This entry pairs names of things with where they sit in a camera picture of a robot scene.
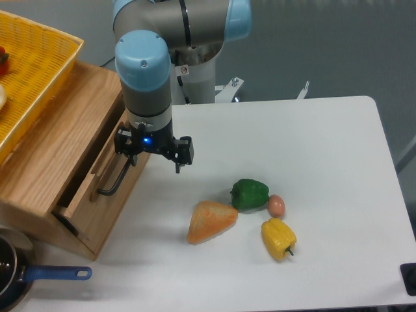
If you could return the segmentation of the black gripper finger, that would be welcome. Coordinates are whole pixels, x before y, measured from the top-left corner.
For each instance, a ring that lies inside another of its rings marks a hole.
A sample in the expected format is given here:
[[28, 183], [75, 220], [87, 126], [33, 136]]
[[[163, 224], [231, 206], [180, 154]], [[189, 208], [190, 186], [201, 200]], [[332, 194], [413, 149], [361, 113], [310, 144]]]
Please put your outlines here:
[[127, 127], [123, 122], [120, 122], [114, 135], [114, 150], [117, 154], [126, 156], [130, 165], [136, 166], [138, 154], [140, 153], [137, 130], [130, 125]]
[[191, 165], [194, 158], [194, 146], [191, 136], [182, 136], [172, 139], [163, 148], [162, 156], [175, 163], [175, 172], [180, 173], [181, 168]]

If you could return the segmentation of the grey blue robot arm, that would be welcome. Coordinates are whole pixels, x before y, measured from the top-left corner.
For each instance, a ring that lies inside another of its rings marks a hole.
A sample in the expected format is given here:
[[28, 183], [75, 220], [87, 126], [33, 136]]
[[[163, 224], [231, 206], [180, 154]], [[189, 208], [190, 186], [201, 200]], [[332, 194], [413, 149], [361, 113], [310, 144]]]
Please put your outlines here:
[[115, 149], [136, 164], [139, 153], [159, 154], [177, 167], [193, 160], [192, 140], [175, 138], [175, 103], [215, 101], [215, 58], [224, 43], [247, 37], [249, 1], [115, 1], [115, 68], [129, 125]]

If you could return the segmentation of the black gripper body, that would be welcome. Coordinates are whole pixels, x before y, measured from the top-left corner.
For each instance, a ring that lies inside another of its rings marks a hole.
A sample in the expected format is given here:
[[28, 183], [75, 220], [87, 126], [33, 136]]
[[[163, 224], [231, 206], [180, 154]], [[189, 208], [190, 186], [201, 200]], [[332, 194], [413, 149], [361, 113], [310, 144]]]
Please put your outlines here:
[[166, 159], [174, 158], [174, 136], [172, 122], [157, 131], [147, 131], [144, 126], [134, 128], [129, 125], [131, 143], [128, 146], [128, 157], [132, 158], [142, 152], [162, 155]]

